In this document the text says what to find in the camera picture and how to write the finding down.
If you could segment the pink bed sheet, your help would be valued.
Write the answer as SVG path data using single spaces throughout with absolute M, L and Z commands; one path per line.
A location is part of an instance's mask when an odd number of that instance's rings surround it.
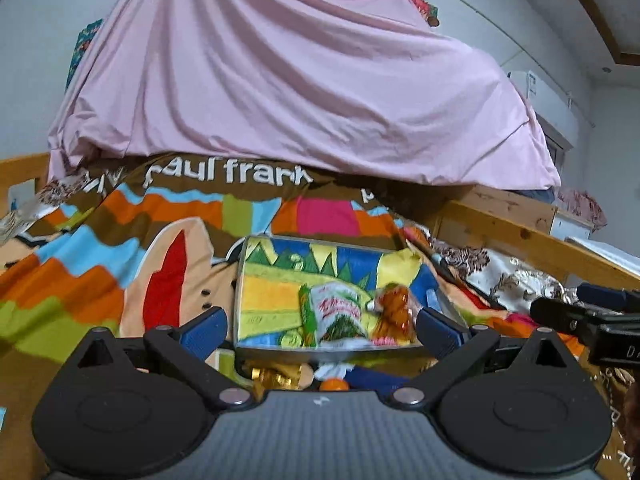
M 48 134 L 62 177 L 105 155 L 277 159 L 429 185 L 560 182 L 533 107 L 411 0 L 118 0 Z

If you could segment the blue tube with white cap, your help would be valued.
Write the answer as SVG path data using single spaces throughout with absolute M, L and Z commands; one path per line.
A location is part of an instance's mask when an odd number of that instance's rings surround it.
M 314 371 L 314 380 L 327 382 L 339 379 L 348 385 L 349 390 L 374 390 L 381 396 L 390 396 L 425 372 L 433 365 L 432 361 L 386 361 L 364 366 L 352 363 L 322 364 Z

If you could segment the small orange tangerine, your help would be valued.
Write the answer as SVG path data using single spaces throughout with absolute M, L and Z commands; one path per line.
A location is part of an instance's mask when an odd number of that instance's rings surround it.
M 325 392 L 348 391 L 349 384 L 342 378 L 331 377 L 320 384 L 319 390 Z

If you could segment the wooden bed frame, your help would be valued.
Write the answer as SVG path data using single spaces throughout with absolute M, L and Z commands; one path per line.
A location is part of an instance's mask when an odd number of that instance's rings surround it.
M 269 234 L 398 250 L 427 222 L 435 240 L 518 257 L 554 278 L 613 288 L 638 278 L 549 234 L 467 205 L 454 191 L 330 174 L 289 162 L 196 155 L 103 159 L 51 180 L 44 215 L 16 217 L 1 246 L 1 292 L 58 286 L 99 270 L 126 285 L 134 258 L 171 223 L 194 219 L 216 258 Z

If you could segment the colourful paul frank blanket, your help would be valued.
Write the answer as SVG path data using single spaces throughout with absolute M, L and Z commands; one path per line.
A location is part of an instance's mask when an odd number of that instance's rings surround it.
M 462 188 L 165 154 L 1 222 L 6 479 L 638 477 L 637 274 Z

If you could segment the clear packet of orange snacks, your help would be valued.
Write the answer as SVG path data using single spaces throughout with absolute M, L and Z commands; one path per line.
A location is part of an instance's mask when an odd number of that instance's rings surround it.
M 370 341 L 379 347 L 416 342 L 416 316 L 421 309 L 406 285 L 390 283 L 375 291 L 366 309 L 376 318 Z

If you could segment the floral satin quilt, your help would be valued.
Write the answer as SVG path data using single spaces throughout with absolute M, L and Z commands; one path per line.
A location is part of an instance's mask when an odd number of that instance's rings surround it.
M 493 249 L 454 247 L 434 238 L 431 242 L 466 284 L 474 286 L 509 312 L 529 314 L 530 305 L 539 297 L 566 304 L 578 302 L 576 288 L 565 287 L 550 274 L 519 258 Z

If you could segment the white green seaweed snack packet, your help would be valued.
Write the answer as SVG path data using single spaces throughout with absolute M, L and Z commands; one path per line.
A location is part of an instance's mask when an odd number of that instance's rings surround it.
M 356 289 L 339 282 L 302 285 L 298 291 L 303 345 L 308 348 L 367 347 Z

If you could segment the metal tray with dinosaur towel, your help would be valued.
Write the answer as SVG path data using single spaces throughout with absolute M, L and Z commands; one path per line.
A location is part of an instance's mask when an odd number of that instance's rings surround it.
M 233 343 L 246 356 L 337 362 L 376 352 L 436 354 L 466 324 L 411 249 L 321 240 L 244 240 Z

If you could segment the white air conditioner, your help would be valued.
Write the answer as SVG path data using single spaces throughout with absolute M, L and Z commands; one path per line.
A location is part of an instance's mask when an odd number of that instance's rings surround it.
M 529 70 L 510 70 L 508 77 L 533 107 L 544 134 L 564 151 L 574 148 L 578 143 L 579 126 L 570 100 L 561 98 Z

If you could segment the gold foil snack packet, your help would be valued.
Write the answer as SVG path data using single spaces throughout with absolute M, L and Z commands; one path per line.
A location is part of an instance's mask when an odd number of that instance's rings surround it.
M 308 364 L 246 361 L 242 371 L 252 382 L 258 401 L 268 391 L 302 391 L 314 382 L 314 370 Z

